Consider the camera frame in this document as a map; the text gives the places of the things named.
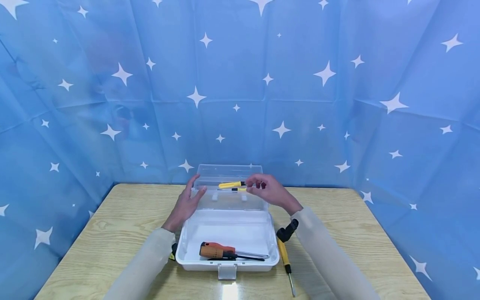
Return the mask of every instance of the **orange screwdriver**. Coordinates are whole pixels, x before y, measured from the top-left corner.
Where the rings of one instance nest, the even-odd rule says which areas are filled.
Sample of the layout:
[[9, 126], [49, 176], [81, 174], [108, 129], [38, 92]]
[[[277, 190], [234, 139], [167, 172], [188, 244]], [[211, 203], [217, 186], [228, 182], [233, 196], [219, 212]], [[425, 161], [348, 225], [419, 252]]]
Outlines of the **orange screwdriver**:
[[269, 257], [268, 255], [261, 255], [261, 254], [256, 254], [256, 253], [236, 251], [234, 247], [223, 246], [219, 243], [212, 243], [212, 242], [204, 241], [202, 243], [201, 247], [203, 247], [203, 246], [214, 247], [214, 248], [221, 249], [225, 252], [229, 252], [229, 253], [232, 253], [232, 254], [247, 255], [247, 256], [258, 256], [258, 257], [262, 257], [262, 258], [268, 258]]
[[287, 272], [288, 279], [290, 280], [290, 287], [292, 289], [293, 297], [297, 296], [297, 292], [295, 291], [295, 287], [293, 286], [292, 281], [292, 268], [290, 267], [290, 261], [288, 260], [287, 249], [285, 248], [285, 244], [279, 239], [276, 239], [278, 244], [278, 250], [280, 251], [280, 256], [282, 256], [283, 266], [285, 266], [285, 271]]

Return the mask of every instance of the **white sleeve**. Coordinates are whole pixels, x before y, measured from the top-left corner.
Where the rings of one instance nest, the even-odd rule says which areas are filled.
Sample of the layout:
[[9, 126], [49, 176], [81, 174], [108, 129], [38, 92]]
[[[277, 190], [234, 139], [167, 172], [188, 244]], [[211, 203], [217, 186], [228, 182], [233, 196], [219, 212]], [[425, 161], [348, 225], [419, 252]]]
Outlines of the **white sleeve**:
[[142, 300], [172, 253], [175, 234], [155, 229], [108, 290], [104, 300]]
[[305, 207], [290, 219], [298, 220], [297, 237], [338, 300], [380, 299], [310, 208]]

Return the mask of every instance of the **table surface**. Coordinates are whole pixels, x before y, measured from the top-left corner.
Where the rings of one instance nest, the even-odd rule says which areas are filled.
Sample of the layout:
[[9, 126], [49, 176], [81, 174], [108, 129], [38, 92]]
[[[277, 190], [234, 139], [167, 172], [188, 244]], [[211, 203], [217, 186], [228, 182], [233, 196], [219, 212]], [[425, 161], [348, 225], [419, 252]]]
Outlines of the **table surface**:
[[[36, 299], [102, 299], [111, 284], [161, 226], [180, 185], [119, 184], [108, 194]], [[353, 190], [288, 188], [324, 222], [332, 237], [367, 276], [381, 299], [429, 299], [390, 239]], [[276, 229], [287, 213], [270, 207]], [[335, 299], [295, 235], [286, 243], [298, 299]], [[185, 271], [169, 261], [148, 299], [291, 299], [282, 263], [270, 272], [239, 272], [218, 281], [216, 272]]]

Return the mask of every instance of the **screwdriver shaft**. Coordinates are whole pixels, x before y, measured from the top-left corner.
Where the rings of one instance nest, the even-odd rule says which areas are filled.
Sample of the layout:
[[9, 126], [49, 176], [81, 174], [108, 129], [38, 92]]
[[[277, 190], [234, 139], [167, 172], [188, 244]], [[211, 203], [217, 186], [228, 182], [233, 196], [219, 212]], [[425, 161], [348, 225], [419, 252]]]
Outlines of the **screwdriver shaft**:
[[288, 278], [290, 279], [290, 287], [292, 288], [292, 295], [295, 298], [297, 296], [297, 292], [295, 291], [295, 287], [293, 286], [292, 275], [289, 274]]

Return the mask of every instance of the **right hand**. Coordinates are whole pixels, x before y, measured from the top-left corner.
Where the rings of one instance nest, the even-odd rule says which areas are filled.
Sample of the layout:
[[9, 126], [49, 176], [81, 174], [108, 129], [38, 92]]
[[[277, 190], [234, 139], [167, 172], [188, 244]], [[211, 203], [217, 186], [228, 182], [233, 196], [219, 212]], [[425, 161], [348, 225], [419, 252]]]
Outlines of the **right hand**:
[[253, 174], [245, 180], [245, 184], [247, 192], [282, 207], [290, 216], [303, 209], [298, 200], [272, 175]]

